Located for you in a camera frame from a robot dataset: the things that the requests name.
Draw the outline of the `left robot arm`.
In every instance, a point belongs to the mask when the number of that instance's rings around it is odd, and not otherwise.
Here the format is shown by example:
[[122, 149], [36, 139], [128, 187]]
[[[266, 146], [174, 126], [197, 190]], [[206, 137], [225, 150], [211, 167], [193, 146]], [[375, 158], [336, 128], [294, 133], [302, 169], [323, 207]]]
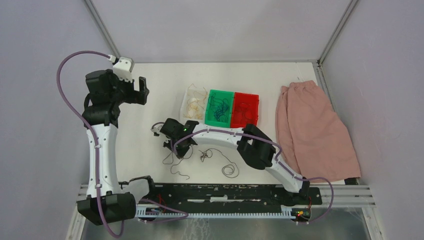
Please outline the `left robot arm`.
[[129, 220], [136, 215], [137, 199], [149, 204], [158, 191], [151, 176], [142, 176], [133, 191], [122, 191], [116, 171], [118, 118], [123, 103], [145, 105], [149, 94], [147, 80], [123, 81], [111, 69], [97, 70], [85, 76], [88, 94], [82, 117], [89, 142], [89, 183], [77, 210], [96, 226]]

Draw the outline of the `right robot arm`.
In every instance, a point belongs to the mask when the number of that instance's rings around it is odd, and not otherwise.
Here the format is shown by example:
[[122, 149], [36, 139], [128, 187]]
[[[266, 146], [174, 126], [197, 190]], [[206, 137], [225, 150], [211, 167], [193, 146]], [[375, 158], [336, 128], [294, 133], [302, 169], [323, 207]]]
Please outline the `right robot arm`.
[[289, 199], [302, 204], [309, 198], [310, 182], [296, 173], [283, 158], [283, 149], [254, 124], [245, 127], [224, 128], [206, 125], [196, 120], [182, 124], [168, 118], [151, 127], [155, 136], [165, 136], [163, 146], [177, 158], [183, 158], [190, 147], [213, 145], [235, 149], [245, 164], [256, 170], [265, 170], [289, 192]]

